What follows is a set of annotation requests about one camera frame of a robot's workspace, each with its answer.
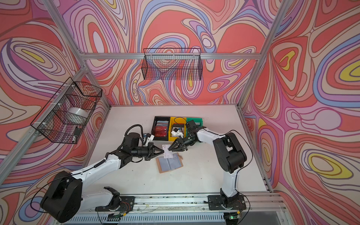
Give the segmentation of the tan leather card holder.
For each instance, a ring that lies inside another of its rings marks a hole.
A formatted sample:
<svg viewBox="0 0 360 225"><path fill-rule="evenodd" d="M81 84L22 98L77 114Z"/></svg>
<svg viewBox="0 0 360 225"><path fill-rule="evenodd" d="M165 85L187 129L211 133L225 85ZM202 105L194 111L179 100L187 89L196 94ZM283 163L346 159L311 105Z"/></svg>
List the tan leather card holder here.
<svg viewBox="0 0 360 225"><path fill-rule="evenodd" d="M159 173L170 172L183 167L182 156L178 153L175 153L172 156L172 158L156 158Z"/></svg>

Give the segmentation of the white floral VIP card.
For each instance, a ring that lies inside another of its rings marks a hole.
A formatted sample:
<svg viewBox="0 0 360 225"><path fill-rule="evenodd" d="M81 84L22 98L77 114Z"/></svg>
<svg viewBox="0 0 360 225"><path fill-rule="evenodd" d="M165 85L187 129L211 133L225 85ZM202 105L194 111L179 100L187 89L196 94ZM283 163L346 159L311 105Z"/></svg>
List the white floral VIP card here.
<svg viewBox="0 0 360 225"><path fill-rule="evenodd" d="M171 146L170 144L162 145L162 149L164 151L164 153L163 153L164 158L173 158L173 153L172 153L172 151L169 150L170 146Z"/></svg>

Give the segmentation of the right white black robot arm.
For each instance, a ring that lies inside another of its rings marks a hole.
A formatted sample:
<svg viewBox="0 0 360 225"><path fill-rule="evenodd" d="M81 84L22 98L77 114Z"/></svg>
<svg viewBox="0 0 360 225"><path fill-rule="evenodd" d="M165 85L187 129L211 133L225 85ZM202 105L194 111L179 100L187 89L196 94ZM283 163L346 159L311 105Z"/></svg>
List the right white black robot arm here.
<svg viewBox="0 0 360 225"><path fill-rule="evenodd" d="M223 185L219 195L209 195L204 203L211 211L216 210L245 210L245 196L237 190L237 175L244 168L247 161L246 153L237 136L228 132L217 134L194 121L185 124L186 137L178 137L168 148L172 152L184 152L195 143L207 143L214 147L220 167L224 170Z"/></svg>

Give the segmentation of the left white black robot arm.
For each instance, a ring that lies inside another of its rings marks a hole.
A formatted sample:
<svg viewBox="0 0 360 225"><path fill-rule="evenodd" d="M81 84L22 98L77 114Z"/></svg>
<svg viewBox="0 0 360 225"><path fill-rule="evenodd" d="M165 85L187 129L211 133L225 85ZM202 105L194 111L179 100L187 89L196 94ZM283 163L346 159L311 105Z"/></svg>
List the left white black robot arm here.
<svg viewBox="0 0 360 225"><path fill-rule="evenodd" d="M117 211L123 204L117 190L106 186L100 191L86 193L86 189L111 172L123 168L134 157L149 161L163 153L164 150L152 142L143 145L140 134L129 133L122 144L102 160L78 171L58 173L50 182L40 208L61 223L69 221L78 212L93 208Z"/></svg>

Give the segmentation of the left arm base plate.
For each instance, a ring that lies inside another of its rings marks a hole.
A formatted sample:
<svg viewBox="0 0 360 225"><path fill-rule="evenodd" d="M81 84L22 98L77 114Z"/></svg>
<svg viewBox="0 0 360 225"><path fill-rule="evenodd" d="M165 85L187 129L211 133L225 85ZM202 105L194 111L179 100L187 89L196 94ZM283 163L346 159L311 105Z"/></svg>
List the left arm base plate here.
<svg viewBox="0 0 360 225"><path fill-rule="evenodd" d="M97 212L122 212L129 213L134 209L134 196L120 196L115 200L111 200L107 206L99 206L95 208Z"/></svg>

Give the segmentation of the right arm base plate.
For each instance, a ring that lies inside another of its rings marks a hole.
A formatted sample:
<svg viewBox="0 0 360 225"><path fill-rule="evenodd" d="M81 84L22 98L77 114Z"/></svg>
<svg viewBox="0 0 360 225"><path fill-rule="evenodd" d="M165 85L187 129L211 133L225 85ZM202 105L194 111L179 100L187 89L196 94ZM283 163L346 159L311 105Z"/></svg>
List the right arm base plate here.
<svg viewBox="0 0 360 225"><path fill-rule="evenodd" d="M204 203L208 204L211 211L236 210L241 212L247 209L244 195L241 194L236 194L233 197L209 195L207 198L207 201L204 201Z"/></svg>

